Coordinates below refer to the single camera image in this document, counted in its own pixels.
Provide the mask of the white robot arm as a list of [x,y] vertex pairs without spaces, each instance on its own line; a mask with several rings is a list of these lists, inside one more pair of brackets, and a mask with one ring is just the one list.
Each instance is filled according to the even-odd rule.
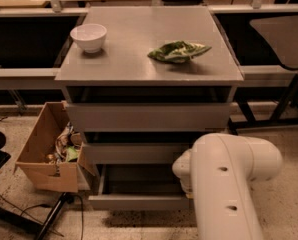
[[172,165],[194,201],[198,240],[264,240],[248,183],[279,174],[282,155],[271,142],[206,134]]

